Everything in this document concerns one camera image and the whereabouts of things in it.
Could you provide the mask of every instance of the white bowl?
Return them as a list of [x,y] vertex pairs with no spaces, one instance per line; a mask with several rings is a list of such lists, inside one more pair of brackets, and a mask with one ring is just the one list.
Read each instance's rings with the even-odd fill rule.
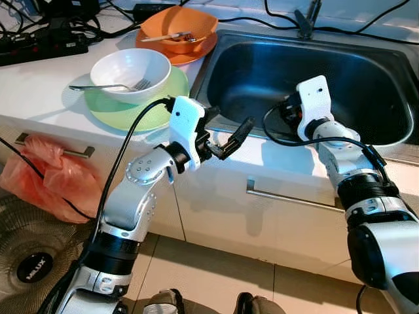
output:
[[155,50],[133,48],[119,50],[96,62],[90,79],[94,85],[123,84],[129,87],[147,79],[151,85],[137,92],[129,92],[123,87],[103,89],[117,101],[140,104],[165,87],[171,70],[172,65],[165,55]]

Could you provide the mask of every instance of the fan logo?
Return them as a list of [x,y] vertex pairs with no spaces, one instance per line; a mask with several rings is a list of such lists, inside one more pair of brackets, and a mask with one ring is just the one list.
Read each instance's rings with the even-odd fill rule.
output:
[[39,261],[39,263],[36,265],[35,269],[31,271],[31,273],[26,276],[27,280],[32,280],[33,276],[36,275],[36,273],[42,268],[42,266],[45,264],[46,260],[44,260],[44,257]]
[[37,252],[21,261],[17,276],[24,283],[36,283],[45,278],[54,265],[54,259],[46,252]]

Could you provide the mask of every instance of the power strip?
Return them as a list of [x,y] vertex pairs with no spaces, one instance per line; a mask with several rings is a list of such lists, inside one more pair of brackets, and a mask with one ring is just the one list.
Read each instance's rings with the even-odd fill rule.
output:
[[0,66],[29,61],[72,56],[88,52],[86,35],[69,33],[60,40],[50,37],[37,39],[21,35],[13,39],[0,39]]

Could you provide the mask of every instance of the white countertop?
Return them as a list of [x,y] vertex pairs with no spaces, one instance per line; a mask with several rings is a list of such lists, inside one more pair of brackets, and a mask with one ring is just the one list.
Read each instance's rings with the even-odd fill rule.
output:
[[[126,22],[113,19],[113,28],[119,29]],[[257,32],[271,33],[272,30],[258,27]],[[294,31],[277,31],[276,35],[295,36]],[[88,110],[83,93],[68,89],[69,84],[89,84],[89,72],[92,66],[102,57],[124,48],[132,48],[135,43],[136,32],[131,32],[124,37],[107,39],[101,43],[89,47],[89,53],[51,60],[34,61],[17,65],[0,67],[0,123],[16,126],[27,131],[49,133],[57,136],[73,139],[88,140],[98,145],[119,146],[125,136],[125,132],[118,131],[98,121]],[[319,40],[351,42],[348,36],[330,34],[316,35]],[[357,43],[383,48],[401,47],[399,44],[388,44],[370,39],[358,39]],[[418,64],[418,49],[403,47],[404,53],[410,62]],[[188,76],[191,86],[196,78],[203,59],[180,67]],[[224,142],[221,133],[215,138]],[[132,141],[141,145],[155,146],[162,141],[167,141],[168,130],[163,128],[151,133],[137,134]],[[269,155],[294,156],[299,165],[291,165],[289,162],[278,163],[278,159],[267,160],[261,156],[262,151],[268,151]],[[311,150],[304,158],[299,158],[297,148],[285,148],[266,142],[264,139],[249,138],[245,145],[230,159],[232,161],[246,163],[250,166],[276,171],[276,173],[296,173],[295,178],[304,176],[317,177],[323,184],[326,172],[318,160],[317,154]],[[419,205],[419,167],[403,164],[389,163],[388,172],[391,178],[398,184],[404,194],[418,196],[414,202]]]

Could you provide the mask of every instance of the dirty dish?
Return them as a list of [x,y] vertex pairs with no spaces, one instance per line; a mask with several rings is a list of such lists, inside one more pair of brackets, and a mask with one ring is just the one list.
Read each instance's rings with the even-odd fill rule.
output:
[[190,8],[174,6],[148,18],[141,25],[147,37],[159,37],[180,31],[191,31],[195,41],[174,41],[164,39],[160,42],[165,49],[176,54],[186,54],[215,32],[218,19],[208,13]]
[[141,40],[146,37],[146,34],[144,34],[142,30],[139,30],[137,33],[136,47],[159,51],[170,60],[172,65],[182,65],[200,59],[209,54],[217,44],[217,34],[213,33],[205,41],[202,41],[192,52],[189,52],[188,54],[175,54],[166,50],[165,46],[160,42],[141,42]]
[[107,55],[93,66],[90,79],[96,86],[123,84],[134,86],[142,79],[150,86],[136,92],[127,92],[125,88],[105,88],[103,92],[117,101],[141,103],[154,97],[164,89],[172,65],[169,59],[156,50],[124,49]]
[[[151,102],[170,96],[189,96],[188,79],[182,70],[173,67],[163,90],[153,98],[141,103],[121,103],[107,97],[105,93],[91,90],[84,93],[90,112],[101,122],[112,128],[128,131],[138,114]],[[165,126],[170,119],[170,113],[161,104],[147,113],[138,124],[136,131],[151,131]]]

